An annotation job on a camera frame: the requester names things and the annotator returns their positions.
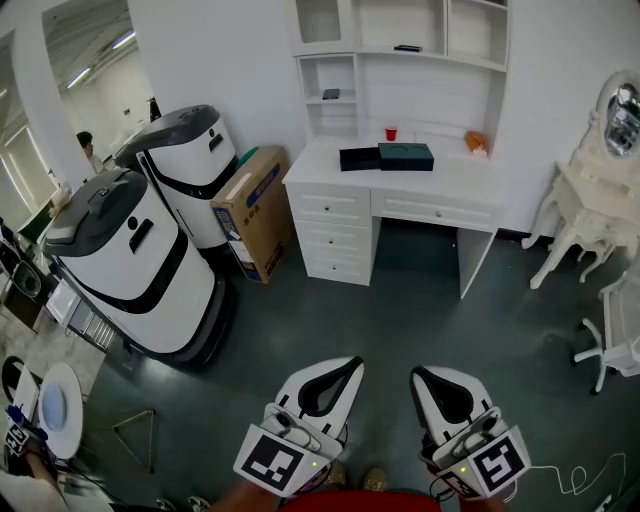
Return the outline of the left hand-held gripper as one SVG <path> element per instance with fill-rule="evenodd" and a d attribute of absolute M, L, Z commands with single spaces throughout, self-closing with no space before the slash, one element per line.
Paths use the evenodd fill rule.
<path fill-rule="evenodd" d="M 291 498 L 317 487 L 342 453 L 339 440 L 364 376 L 359 356 L 322 361 L 291 375 L 261 424 L 249 426 L 234 471 Z"/>

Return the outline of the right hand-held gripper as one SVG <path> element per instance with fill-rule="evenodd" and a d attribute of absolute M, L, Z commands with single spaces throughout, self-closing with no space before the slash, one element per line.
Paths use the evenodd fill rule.
<path fill-rule="evenodd" d="M 477 378 L 451 368 L 417 366 L 411 389 L 419 421 L 439 446 L 423 450 L 420 458 L 460 498 L 490 498 L 531 468 L 519 427 L 506 424 Z M 472 423 L 451 439 L 463 421 Z"/>

